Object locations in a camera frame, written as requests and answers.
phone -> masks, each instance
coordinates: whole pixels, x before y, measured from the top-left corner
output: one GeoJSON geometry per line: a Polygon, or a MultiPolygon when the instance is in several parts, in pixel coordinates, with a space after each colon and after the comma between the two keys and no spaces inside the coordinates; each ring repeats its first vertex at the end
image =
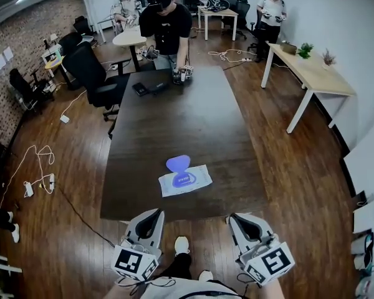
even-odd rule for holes
{"type": "Polygon", "coordinates": [[[133,89],[134,89],[134,91],[136,91],[136,93],[139,97],[142,97],[143,95],[146,95],[146,94],[149,93],[147,88],[140,82],[134,84],[133,89]]]}

sneaker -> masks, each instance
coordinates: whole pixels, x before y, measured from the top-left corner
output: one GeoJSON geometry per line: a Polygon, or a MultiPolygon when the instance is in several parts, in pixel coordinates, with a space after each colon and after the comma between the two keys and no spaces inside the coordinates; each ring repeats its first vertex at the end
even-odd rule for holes
{"type": "Polygon", "coordinates": [[[14,225],[15,225],[15,230],[11,234],[12,234],[12,238],[14,239],[14,242],[17,243],[19,242],[19,225],[18,224],[14,224],[14,225]]]}
{"type": "Polygon", "coordinates": [[[200,282],[207,282],[209,280],[213,280],[213,273],[211,273],[209,270],[204,270],[199,275],[198,280],[200,282]]]}
{"type": "Polygon", "coordinates": [[[175,242],[176,256],[179,254],[189,254],[188,239],[185,236],[179,236],[175,242]]]}

person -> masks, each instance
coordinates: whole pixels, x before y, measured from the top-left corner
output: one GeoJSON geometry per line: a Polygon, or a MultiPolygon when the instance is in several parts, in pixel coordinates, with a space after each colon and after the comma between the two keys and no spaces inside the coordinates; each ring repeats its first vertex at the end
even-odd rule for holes
{"type": "MultiPolygon", "coordinates": [[[[214,280],[209,270],[204,270],[198,280],[192,280],[189,267],[191,256],[189,243],[185,236],[179,236],[175,242],[176,256],[173,263],[157,278],[148,284],[141,299],[173,299],[173,298],[242,298],[232,288],[218,280],[214,280]]],[[[113,286],[104,299],[131,298],[135,280],[124,279],[120,285],[113,286]]],[[[275,280],[261,288],[262,299],[284,299],[280,283],[275,280]]]]}
{"type": "Polygon", "coordinates": [[[0,228],[9,230],[12,234],[14,242],[19,242],[19,225],[12,223],[14,214],[0,209],[0,228]]]}
{"type": "Polygon", "coordinates": [[[141,36],[146,46],[159,51],[155,68],[180,69],[186,65],[188,38],[193,18],[187,7],[176,0],[148,0],[150,5],[140,17],[141,36]]]}
{"type": "Polygon", "coordinates": [[[259,63],[264,57],[264,52],[269,50],[266,41],[277,42],[281,22],[287,18],[287,12],[283,0],[259,0],[257,10],[262,13],[255,59],[255,62],[259,63]]]}
{"type": "Polygon", "coordinates": [[[119,0],[113,9],[113,16],[117,24],[121,24],[119,32],[126,28],[132,28],[138,26],[138,19],[140,17],[139,5],[137,0],[119,0]]]}

